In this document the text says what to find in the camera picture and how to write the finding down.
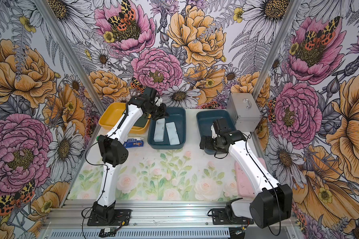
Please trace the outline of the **light blue pencil case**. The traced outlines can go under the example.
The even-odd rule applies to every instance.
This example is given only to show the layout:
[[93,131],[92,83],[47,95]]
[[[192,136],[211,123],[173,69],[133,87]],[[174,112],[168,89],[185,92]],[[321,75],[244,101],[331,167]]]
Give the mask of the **light blue pencil case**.
[[170,145],[179,145],[180,140],[175,123],[174,122],[166,123],[166,129],[167,129]]
[[165,119],[158,119],[155,124],[154,142],[163,142],[165,135]]

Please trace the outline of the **large teal plastic tray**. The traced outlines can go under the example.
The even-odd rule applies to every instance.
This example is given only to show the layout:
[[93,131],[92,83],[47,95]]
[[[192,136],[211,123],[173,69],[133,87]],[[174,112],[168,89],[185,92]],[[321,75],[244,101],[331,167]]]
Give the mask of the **large teal plastic tray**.
[[236,130],[233,120],[226,110],[205,110],[198,112],[196,119],[201,138],[212,136],[211,129],[213,128],[213,122],[222,118],[226,119],[229,128]]

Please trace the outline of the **silver metal case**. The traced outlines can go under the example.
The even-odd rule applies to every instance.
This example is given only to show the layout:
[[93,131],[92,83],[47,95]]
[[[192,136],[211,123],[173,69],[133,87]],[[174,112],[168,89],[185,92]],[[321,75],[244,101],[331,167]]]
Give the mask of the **silver metal case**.
[[229,112],[235,128],[242,132],[253,132],[262,115],[250,93],[230,93],[226,110]]

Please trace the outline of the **pink pencil case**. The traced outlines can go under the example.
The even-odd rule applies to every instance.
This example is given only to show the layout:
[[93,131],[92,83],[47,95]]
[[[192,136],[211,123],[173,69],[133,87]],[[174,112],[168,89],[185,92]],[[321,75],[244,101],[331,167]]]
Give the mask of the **pink pencil case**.
[[255,192],[251,184],[251,180],[246,175],[245,171],[241,169],[240,164],[236,161],[234,163],[237,192],[239,197],[254,198]]

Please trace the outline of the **dark green pencil case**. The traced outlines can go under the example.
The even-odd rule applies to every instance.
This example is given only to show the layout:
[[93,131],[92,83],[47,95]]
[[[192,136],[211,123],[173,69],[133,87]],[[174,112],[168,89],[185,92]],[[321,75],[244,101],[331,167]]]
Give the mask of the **dark green pencil case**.
[[149,121],[149,116],[142,115],[134,124],[134,127],[144,128]]

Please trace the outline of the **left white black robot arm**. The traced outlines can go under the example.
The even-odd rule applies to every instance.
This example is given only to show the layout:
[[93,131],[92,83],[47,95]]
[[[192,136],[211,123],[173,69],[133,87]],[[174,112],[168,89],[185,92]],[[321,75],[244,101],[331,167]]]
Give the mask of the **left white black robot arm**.
[[120,120],[106,135],[98,137],[97,144],[103,162],[103,179],[92,212],[107,223],[115,218],[117,166],[123,164],[129,155],[124,143],[130,130],[144,113],[149,114],[154,120],[168,116],[166,105],[158,96],[157,90],[150,87],[146,87],[142,94],[131,97]]

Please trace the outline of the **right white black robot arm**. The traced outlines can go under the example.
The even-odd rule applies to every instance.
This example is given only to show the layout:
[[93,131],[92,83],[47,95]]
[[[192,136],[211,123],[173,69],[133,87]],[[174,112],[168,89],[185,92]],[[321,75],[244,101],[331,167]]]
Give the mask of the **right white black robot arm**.
[[236,199],[226,204],[229,216],[252,219],[262,229],[291,217],[293,193],[290,186],[280,184],[267,171],[249,147],[247,135],[235,130],[216,137],[202,136],[199,147],[233,157],[253,188],[251,203]]

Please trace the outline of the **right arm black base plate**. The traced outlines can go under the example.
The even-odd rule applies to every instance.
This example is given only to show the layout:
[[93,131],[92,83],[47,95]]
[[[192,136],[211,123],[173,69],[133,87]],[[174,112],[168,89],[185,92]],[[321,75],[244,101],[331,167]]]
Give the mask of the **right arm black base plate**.
[[238,217],[234,218],[231,213],[227,213],[225,209],[215,208],[207,212],[207,216],[212,218],[213,225],[253,225],[253,219]]

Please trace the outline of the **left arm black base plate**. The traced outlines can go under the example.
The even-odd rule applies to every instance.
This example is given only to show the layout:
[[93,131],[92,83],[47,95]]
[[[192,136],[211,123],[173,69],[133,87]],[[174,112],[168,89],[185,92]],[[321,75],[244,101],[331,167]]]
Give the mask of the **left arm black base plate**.
[[128,226],[132,210],[112,209],[105,213],[91,212],[87,226]]

